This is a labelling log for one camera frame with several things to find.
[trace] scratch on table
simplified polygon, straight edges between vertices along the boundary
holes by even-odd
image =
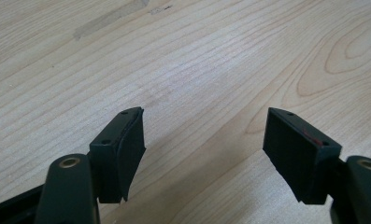
[[[108,12],[107,14],[87,22],[75,30],[74,37],[76,40],[80,40],[86,35],[90,35],[108,25],[117,21],[118,19],[128,16],[142,8],[146,7],[150,0],[134,0],[127,5],[119,7],[115,10]]]
[[[150,15],[155,15],[159,12],[162,12],[162,11],[165,11],[165,10],[168,10],[169,8],[171,8],[173,5],[168,5],[166,7],[157,7],[157,8],[154,8],[153,10],[150,11]]]

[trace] light wood tabletop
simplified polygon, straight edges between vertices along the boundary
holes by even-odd
[[[371,0],[0,0],[0,202],[142,106],[102,223],[330,223],[262,151],[269,106],[371,157]]]

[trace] dark mark on wood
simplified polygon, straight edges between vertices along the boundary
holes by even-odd
[[[146,7],[149,2],[150,0],[134,0],[123,7],[119,7],[93,21],[89,21],[88,23],[80,26],[75,30],[74,37],[76,40],[80,40],[82,37],[90,35],[122,17],[141,10],[142,8]]]
[[[150,11],[150,15],[155,15],[159,12],[165,11],[169,8],[171,8],[173,5],[168,5],[167,7],[157,7]]]

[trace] wood grain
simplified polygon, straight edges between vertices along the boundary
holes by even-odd
[[[329,223],[262,152],[265,118],[371,157],[371,0],[0,0],[0,202],[137,105],[148,150],[103,223]]]

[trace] wood grain pattern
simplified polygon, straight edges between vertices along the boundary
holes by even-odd
[[[148,150],[103,223],[329,223],[264,123],[291,110],[371,157],[371,0],[0,0],[0,202],[137,105]]]

